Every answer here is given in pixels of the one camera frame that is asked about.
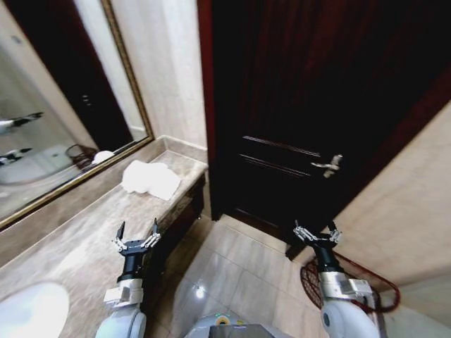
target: bathroom mirror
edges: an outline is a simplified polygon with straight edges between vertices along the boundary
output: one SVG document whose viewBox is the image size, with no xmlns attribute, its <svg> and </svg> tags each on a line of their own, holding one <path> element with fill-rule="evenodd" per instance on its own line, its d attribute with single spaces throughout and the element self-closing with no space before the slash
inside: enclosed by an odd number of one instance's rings
<svg viewBox="0 0 451 338">
<path fill-rule="evenodd" d="M 152 140 L 107 1 L 0 3 L 0 228 Z"/>
</svg>

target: white sink basin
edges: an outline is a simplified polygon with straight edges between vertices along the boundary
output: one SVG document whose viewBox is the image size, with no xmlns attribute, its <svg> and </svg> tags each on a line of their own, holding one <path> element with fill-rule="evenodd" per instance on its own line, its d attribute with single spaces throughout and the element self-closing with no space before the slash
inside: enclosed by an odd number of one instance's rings
<svg viewBox="0 0 451 338">
<path fill-rule="evenodd" d="M 68 311 L 69 296 L 61 285 L 34 284 L 0 303 L 0 337 L 57 337 Z"/>
</svg>

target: folded towel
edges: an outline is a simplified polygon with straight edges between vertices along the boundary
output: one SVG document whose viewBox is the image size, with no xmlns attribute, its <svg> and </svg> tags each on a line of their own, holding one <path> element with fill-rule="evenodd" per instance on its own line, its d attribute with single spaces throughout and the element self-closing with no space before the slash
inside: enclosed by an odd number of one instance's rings
<svg viewBox="0 0 451 338">
<path fill-rule="evenodd" d="M 122 187 L 126 192 L 149 194 L 169 201 L 174 195 L 181 179 L 164 163 L 144 163 L 133 161 L 124 170 Z"/>
</svg>

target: marble countertop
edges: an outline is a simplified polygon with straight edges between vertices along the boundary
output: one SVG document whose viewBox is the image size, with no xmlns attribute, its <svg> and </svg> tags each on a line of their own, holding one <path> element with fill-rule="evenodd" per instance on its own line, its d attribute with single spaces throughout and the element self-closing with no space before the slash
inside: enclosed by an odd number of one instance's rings
<svg viewBox="0 0 451 338">
<path fill-rule="evenodd" d="M 37 282 L 62 284 L 70 308 L 60 337 L 93 337 L 110 313 L 103 303 L 105 291 L 116 286 L 123 267 L 123 258 L 111 243 L 120 223 L 126 221 L 124 242 L 146 237 L 153 219 L 164 221 L 206 171 L 204 163 L 171 151 L 152 162 L 167 164 L 182 179 L 170 201 L 113 188 L 0 268 L 0 299 Z"/>
</svg>

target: wire basket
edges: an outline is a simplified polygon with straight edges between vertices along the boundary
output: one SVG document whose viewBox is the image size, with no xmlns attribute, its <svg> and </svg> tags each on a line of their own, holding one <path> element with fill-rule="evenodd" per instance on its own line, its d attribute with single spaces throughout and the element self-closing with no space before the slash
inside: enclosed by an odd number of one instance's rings
<svg viewBox="0 0 451 338">
<path fill-rule="evenodd" d="M 374 307 L 368 305 L 365 301 L 351 301 L 352 303 L 358 305 L 366 313 L 387 313 L 398 307 L 401 301 L 401 293 L 396 285 L 339 253 L 334 252 L 334 255 L 349 278 L 367 280 L 373 290 Z M 313 257 L 301 268 L 301 283 L 311 302 L 321 309 L 323 301 L 316 267 L 316 257 Z"/>
<path fill-rule="evenodd" d="M 69 156 L 72 163 L 81 170 L 88 168 L 91 165 L 96 153 L 96 149 L 82 146 L 81 144 L 74 144 L 66 150 L 66 155 Z"/>
</svg>

